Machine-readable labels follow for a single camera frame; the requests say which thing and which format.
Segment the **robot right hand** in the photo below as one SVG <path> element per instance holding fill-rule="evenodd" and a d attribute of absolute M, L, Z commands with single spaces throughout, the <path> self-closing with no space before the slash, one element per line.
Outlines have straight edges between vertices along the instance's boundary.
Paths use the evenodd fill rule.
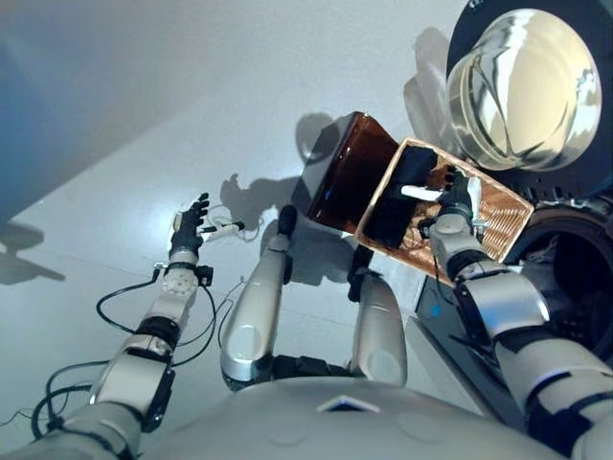
<path fill-rule="evenodd" d="M 445 175 L 447 183 L 440 190 L 425 186 L 402 185 L 400 194 L 418 201 L 438 203 L 440 214 L 460 213 L 469 224 L 478 218 L 482 197 L 482 183 L 479 177 L 469 176 L 463 170 L 449 167 Z"/>

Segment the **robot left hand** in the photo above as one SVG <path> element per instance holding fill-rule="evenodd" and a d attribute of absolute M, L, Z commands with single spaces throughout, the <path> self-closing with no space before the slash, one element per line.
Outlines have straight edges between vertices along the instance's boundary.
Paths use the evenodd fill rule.
<path fill-rule="evenodd" d="M 209 205 L 209 194 L 203 193 L 187 210 L 179 211 L 175 215 L 172 222 L 169 256 L 181 251 L 197 255 L 204 243 L 235 236 L 244 230 L 242 221 L 206 225 L 205 218 L 209 214 Z"/>

